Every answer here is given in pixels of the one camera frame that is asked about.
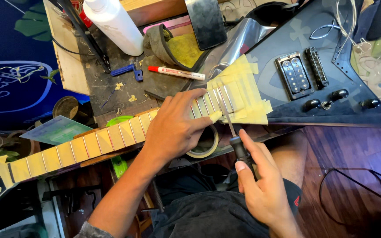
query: black phone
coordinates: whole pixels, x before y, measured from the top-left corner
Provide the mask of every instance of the black phone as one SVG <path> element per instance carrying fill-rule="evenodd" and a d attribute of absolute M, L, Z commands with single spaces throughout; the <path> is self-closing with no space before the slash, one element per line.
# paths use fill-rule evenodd
<path fill-rule="evenodd" d="M 185 3 L 201 50 L 207 50 L 227 40 L 217 0 L 185 0 Z"/>

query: wood shavings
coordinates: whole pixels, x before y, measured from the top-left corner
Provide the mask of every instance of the wood shavings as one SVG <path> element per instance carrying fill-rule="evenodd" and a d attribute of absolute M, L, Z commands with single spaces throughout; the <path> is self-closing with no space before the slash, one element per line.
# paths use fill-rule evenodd
<path fill-rule="evenodd" d="M 133 102 L 133 101 L 136 101 L 138 100 L 135 95 L 132 95 L 132 97 L 129 99 L 129 102 Z"/>
<path fill-rule="evenodd" d="M 148 98 L 148 99 L 149 99 L 149 98 Z M 140 102 L 140 103 L 138 103 L 138 104 L 144 103 L 144 102 L 148 101 L 148 99 L 146 99 L 145 101 L 143 101 L 143 102 Z"/>
<path fill-rule="evenodd" d="M 123 111 L 123 108 L 124 108 L 124 103 L 122 103 L 122 107 L 121 107 L 121 111 L 120 111 L 120 108 L 117 110 L 117 113 L 116 114 L 118 114 L 118 115 L 120 115 L 121 114 L 121 112 Z"/>
<path fill-rule="evenodd" d="M 117 85 L 117 87 L 115 88 L 116 90 L 119 90 L 122 86 L 124 86 L 123 83 L 119 83 L 119 84 L 116 84 L 116 85 Z"/>

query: red marker cap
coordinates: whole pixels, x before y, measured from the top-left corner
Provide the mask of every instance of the red marker cap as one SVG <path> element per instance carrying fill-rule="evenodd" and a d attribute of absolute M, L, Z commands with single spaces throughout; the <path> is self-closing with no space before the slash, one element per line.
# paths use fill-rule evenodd
<path fill-rule="evenodd" d="M 148 66 L 148 70 L 158 72 L 158 66 Z"/>

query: left hand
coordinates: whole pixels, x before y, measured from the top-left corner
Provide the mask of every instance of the left hand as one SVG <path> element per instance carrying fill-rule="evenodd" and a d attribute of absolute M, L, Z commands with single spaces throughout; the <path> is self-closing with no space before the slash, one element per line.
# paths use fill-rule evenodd
<path fill-rule="evenodd" d="M 192 101 L 206 92 L 206 89 L 193 89 L 166 97 L 146 133 L 142 148 L 146 156 L 164 166 L 196 147 L 204 128 L 213 122 L 208 116 L 191 119 L 189 111 Z"/>

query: roll of masking tape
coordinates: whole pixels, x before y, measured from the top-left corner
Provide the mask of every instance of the roll of masking tape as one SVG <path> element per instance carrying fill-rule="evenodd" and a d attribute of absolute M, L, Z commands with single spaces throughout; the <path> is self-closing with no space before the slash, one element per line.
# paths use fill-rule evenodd
<path fill-rule="evenodd" d="M 217 132 L 217 129 L 213 125 L 210 125 L 208 128 L 210 128 L 213 131 L 213 135 L 214 135 L 213 145 L 205 152 L 194 152 L 191 150 L 188 153 L 186 153 L 187 155 L 193 158 L 202 159 L 209 156 L 215 151 L 215 149 L 217 148 L 217 145 L 219 144 L 219 133 Z"/>

